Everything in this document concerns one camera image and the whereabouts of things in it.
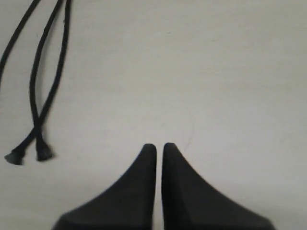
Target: cable tip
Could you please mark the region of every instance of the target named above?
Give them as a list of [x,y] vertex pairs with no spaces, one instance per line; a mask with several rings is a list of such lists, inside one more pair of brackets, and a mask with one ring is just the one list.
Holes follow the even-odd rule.
[[44,162],[54,158],[52,150],[47,144],[44,144],[42,148],[37,149],[37,161]]
[[6,155],[4,158],[10,164],[23,165],[24,156],[25,156],[25,152],[12,151],[10,154]]

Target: black cable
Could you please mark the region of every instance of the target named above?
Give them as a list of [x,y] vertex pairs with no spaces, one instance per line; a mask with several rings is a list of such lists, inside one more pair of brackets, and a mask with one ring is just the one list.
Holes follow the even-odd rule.
[[35,8],[37,7],[37,5],[39,4],[40,1],[41,0],[33,0],[31,5],[29,6],[27,11],[25,12],[23,18],[19,22],[16,30],[14,31],[8,45],[6,46],[6,48],[3,52],[3,55],[2,55],[1,61],[0,61],[0,88],[1,88],[1,80],[2,80],[2,76],[3,76],[4,67],[5,67],[5,64],[8,60],[8,58],[9,58],[9,55],[11,54],[11,51],[12,51],[21,31],[23,30],[24,26],[28,22],[30,16],[32,15],[33,11],[35,10]]
[[[61,75],[62,75],[62,72],[63,72],[65,56],[66,56],[66,53],[67,53],[68,39],[69,39],[70,18],[71,18],[71,2],[72,2],[72,0],[66,1],[63,40],[62,40],[62,47],[61,47],[61,52],[60,52],[60,56],[59,56],[59,62],[58,62],[58,67],[57,67],[57,71],[56,71],[56,76],[55,76],[54,82],[52,84],[52,87],[50,89],[50,92],[48,94],[48,97],[45,101],[45,104],[43,106],[41,115],[40,115],[39,118],[38,117],[35,118],[35,127],[36,127],[36,125],[38,126],[39,138],[41,136],[41,125],[43,124],[43,122],[46,119],[46,116],[47,116],[47,114],[50,110],[53,99],[54,99],[55,94],[57,92],[57,89],[59,87]],[[31,98],[31,100],[32,100],[32,103],[34,103],[34,106],[36,108],[35,95],[34,95],[34,101],[33,101],[33,97]],[[9,163],[17,164],[17,165],[22,164],[22,159],[25,156],[26,148],[31,144],[31,142],[34,140],[34,138],[37,137],[37,135],[36,135],[37,129],[35,129],[35,127],[32,129],[32,131],[29,133],[29,135],[16,148],[14,148],[12,150],[12,152],[10,154],[5,156],[5,159]],[[42,142],[37,143],[37,139],[36,139],[36,149],[37,149],[37,147],[38,147],[38,151],[37,151],[37,160],[38,161],[46,161],[46,160],[48,160],[52,157],[52,153],[50,151],[50,148],[47,146],[47,144],[44,142],[44,140],[43,140],[43,143]]]

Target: white table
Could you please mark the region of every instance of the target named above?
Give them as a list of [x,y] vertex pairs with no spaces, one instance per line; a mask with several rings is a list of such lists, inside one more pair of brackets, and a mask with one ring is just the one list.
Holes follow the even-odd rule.
[[[0,2],[2,53],[31,0]],[[55,1],[43,0],[10,56],[0,95],[0,228],[48,230],[103,192],[142,145],[159,151],[154,228],[163,228],[162,147],[279,230],[307,229],[307,1],[75,0],[62,82],[47,124],[58,157],[3,156],[32,128],[28,83]],[[63,30],[38,86],[43,103]]]

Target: black cord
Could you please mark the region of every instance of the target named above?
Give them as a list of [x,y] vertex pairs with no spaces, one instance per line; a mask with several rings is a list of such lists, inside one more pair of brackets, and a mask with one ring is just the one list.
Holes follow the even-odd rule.
[[33,11],[35,10],[35,8],[37,7],[37,5],[39,4],[40,1],[41,0],[33,0],[31,5],[29,6],[27,11],[25,12],[23,18],[19,22],[15,32],[13,33],[8,45],[6,46],[6,48],[3,52],[3,55],[2,55],[1,61],[0,61],[0,88],[1,88],[1,80],[2,80],[2,76],[3,76],[4,67],[5,67],[5,64],[8,60],[8,58],[9,58],[9,55],[11,54],[11,51],[12,51],[21,31],[23,30],[24,26],[28,22],[30,16],[32,15]]
[[[9,163],[21,165],[22,161],[23,161],[22,159],[25,156],[25,150],[31,144],[31,142],[34,140],[35,137],[36,137],[37,160],[38,161],[46,161],[46,160],[52,158],[52,156],[53,156],[50,148],[48,147],[48,145],[45,143],[45,141],[42,138],[41,126],[44,123],[44,120],[46,119],[46,116],[47,116],[47,114],[48,114],[48,112],[51,108],[51,105],[52,105],[52,102],[54,100],[57,89],[59,87],[60,79],[61,79],[62,72],[63,72],[65,56],[66,56],[66,53],[67,53],[68,39],[69,39],[70,18],[71,18],[71,2],[72,2],[72,0],[66,1],[62,47],[61,47],[61,52],[60,52],[60,56],[59,56],[59,62],[58,62],[58,67],[57,67],[54,82],[52,84],[52,87],[50,89],[48,97],[47,97],[45,104],[43,106],[41,115],[40,115],[40,117],[38,117],[37,108],[36,108],[36,101],[35,101],[35,79],[36,79],[36,75],[37,75],[37,69],[36,69],[37,67],[33,66],[33,70],[36,71],[36,72],[32,71],[33,73],[31,74],[31,81],[30,81],[31,90],[29,90],[29,95],[30,95],[31,109],[32,109],[32,106],[34,107],[34,111],[32,111],[34,128],[29,133],[29,135],[16,148],[14,148],[10,154],[8,154],[5,157],[5,159]],[[41,47],[39,45],[39,47],[37,49],[37,53],[36,53],[37,55],[39,55],[39,57],[41,55],[41,52],[39,54],[40,48]]]

